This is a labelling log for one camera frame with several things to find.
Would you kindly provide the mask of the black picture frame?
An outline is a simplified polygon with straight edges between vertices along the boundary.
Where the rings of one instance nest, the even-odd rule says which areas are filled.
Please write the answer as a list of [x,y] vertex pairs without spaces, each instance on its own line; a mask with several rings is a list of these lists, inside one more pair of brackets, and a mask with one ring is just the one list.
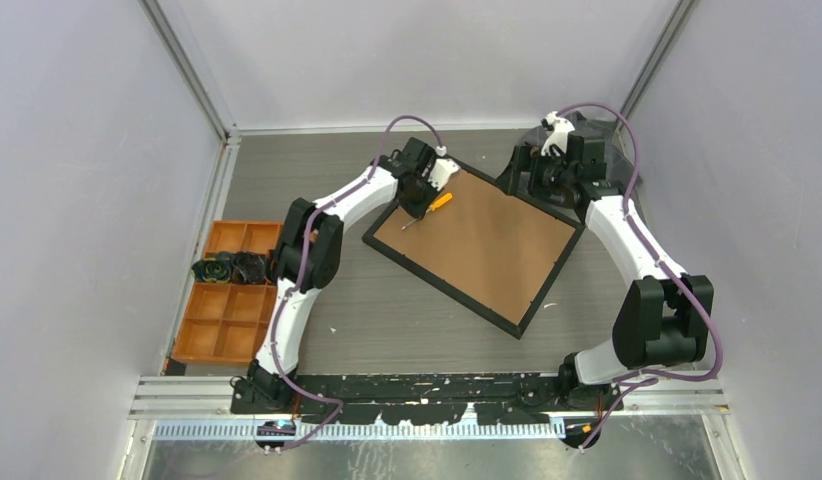
[[452,199],[418,222],[391,202],[363,242],[508,335],[521,338],[581,237],[578,221],[503,193],[466,164]]

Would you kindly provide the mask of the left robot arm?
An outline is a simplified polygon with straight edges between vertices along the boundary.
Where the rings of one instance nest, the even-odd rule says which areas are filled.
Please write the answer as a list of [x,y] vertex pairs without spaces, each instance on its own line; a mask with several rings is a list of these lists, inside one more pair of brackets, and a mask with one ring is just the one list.
[[412,138],[403,149],[378,155],[336,192],[291,204],[269,265],[277,299],[247,373],[255,400],[267,412],[280,414],[292,405],[304,328],[317,296],[339,269],[345,232],[388,203],[414,221],[423,219],[458,170],[445,145]]

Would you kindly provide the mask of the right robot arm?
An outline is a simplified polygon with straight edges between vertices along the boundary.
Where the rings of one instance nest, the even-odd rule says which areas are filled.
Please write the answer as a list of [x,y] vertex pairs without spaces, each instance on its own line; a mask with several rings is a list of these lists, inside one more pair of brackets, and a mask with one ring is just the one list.
[[552,133],[542,146],[518,145],[497,186],[507,195],[575,212],[606,248],[628,290],[604,343],[569,354],[559,367],[558,397],[583,410],[609,386],[635,374],[700,361],[709,339],[705,315],[714,288],[667,258],[626,197],[624,184],[608,176],[606,141],[577,129]]

